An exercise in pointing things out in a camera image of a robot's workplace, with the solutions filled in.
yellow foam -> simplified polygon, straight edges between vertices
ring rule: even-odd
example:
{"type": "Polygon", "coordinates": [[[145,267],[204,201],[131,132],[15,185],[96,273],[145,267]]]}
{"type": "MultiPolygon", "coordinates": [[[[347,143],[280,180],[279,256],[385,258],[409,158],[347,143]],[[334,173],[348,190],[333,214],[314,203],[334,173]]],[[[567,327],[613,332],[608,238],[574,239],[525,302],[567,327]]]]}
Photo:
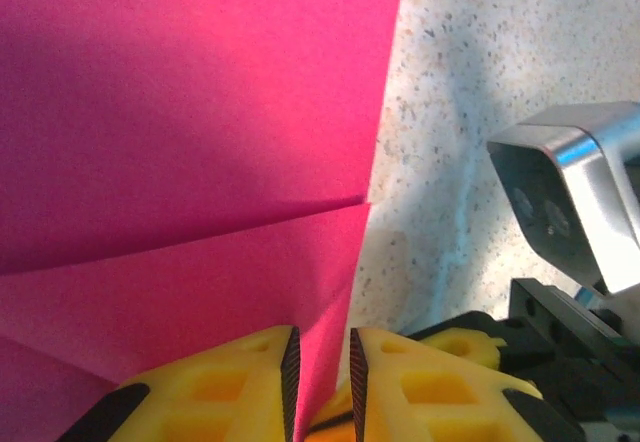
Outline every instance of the yellow foam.
{"type": "Polygon", "coordinates": [[[354,407],[356,423],[364,416],[358,442],[540,442],[502,395],[542,398],[528,382],[380,329],[354,329],[351,343],[359,396],[368,366],[366,405],[354,407]]]}
{"type": "MultiPolygon", "coordinates": [[[[500,366],[500,352],[498,351],[498,347],[506,345],[504,340],[492,339],[479,330],[459,329],[455,327],[426,337],[420,340],[420,343],[495,370],[500,366]]],[[[392,351],[393,346],[385,347],[385,349],[392,351]]],[[[311,426],[351,412],[352,410],[351,385],[347,380],[340,385],[335,394],[316,413],[311,421],[311,426]]]]}
{"type": "Polygon", "coordinates": [[[128,380],[151,391],[110,442],[283,442],[280,367],[293,330],[272,327],[128,380]]]}

pink paper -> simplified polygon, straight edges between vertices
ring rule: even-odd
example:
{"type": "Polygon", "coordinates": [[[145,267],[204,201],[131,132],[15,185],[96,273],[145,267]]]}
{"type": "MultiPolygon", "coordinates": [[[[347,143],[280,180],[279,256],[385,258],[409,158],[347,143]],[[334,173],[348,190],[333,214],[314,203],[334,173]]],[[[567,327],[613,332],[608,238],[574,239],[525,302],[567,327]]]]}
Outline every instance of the pink paper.
{"type": "Polygon", "coordinates": [[[398,0],[0,0],[0,273],[362,203],[398,0]]]}
{"type": "Polygon", "coordinates": [[[52,442],[114,384],[0,337],[0,439],[52,442]]]}
{"type": "Polygon", "coordinates": [[[250,332],[295,324],[302,335],[298,423],[305,427],[335,388],[367,214],[360,205],[0,277],[0,336],[119,383],[250,332]]]}

camera lens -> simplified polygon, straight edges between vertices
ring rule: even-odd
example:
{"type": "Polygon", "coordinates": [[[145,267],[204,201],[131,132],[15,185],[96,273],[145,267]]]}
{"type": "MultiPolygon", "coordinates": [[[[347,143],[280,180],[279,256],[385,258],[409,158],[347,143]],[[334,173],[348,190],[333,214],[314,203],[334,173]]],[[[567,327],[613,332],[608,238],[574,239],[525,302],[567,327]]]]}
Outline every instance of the camera lens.
{"type": "Polygon", "coordinates": [[[564,215],[560,207],[551,202],[550,200],[544,201],[544,210],[547,212],[547,217],[549,218],[549,235],[553,235],[558,232],[565,237],[569,237],[571,235],[571,227],[569,226],[569,220],[567,220],[567,216],[564,215]]]}
{"type": "Polygon", "coordinates": [[[513,200],[518,212],[524,215],[527,219],[533,217],[533,205],[531,205],[531,201],[525,193],[517,187],[513,189],[513,200]]]}

speckled countertop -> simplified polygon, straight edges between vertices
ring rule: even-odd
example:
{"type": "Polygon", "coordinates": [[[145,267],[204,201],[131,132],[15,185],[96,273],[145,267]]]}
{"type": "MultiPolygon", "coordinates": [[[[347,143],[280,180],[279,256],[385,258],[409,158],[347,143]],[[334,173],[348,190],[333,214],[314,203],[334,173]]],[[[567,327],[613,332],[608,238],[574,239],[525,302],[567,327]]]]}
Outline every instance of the speckled countertop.
{"type": "Polygon", "coordinates": [[[350,326],[503,316],[576,285],[524,241],[487,138],[553,104],[640,99],[640,0],[401,0],[350,326]]]}

screw hole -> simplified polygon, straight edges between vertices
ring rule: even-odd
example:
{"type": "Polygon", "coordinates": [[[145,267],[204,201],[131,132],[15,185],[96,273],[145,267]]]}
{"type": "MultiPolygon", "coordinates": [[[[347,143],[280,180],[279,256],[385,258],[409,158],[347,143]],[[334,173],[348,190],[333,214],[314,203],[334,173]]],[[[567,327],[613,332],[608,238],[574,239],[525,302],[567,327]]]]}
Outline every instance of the screw hole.
{"type": "Polygon", "coordinates": [[[527,309],[527,314],[529,314],[530,317],[536,316],[536,303],[531,297],[527,299],[527,301],[524,303],[524,306],[527,309]]]}
{"type": "Polygon", "coordinates": [[[518,320],[518,319],[507,319],[503,323],[504,323],[504,325],[506,325],[510,329],[523,329],[524,328],[524,323],[521,320],[518,320]]]}
{"type": "Polygon", "coordinates": [[[549,336],[556,344],[559,344],[562,341],[562,326],[557,320],[554,320],[549,324],[549,336]]]}

